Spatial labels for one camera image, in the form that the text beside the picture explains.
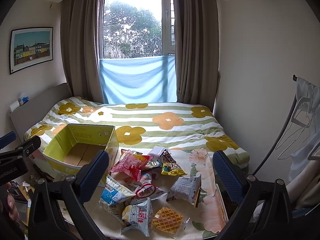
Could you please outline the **person's left hand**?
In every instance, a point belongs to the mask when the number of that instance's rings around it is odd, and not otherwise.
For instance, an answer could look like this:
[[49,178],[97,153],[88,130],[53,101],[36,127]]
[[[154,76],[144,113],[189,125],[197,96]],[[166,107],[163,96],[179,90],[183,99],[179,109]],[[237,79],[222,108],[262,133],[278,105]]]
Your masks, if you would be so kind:
[[11,184],[10,183],[6,183],[6,189],[7,189],[7,204],[9,207],[9,217],[11,220],[18,222],[20,219],[20,215],[17,211],[17,207],[15,205],[15,200],[13,198],[13,196],[9,193],[9,189],[11,189]]

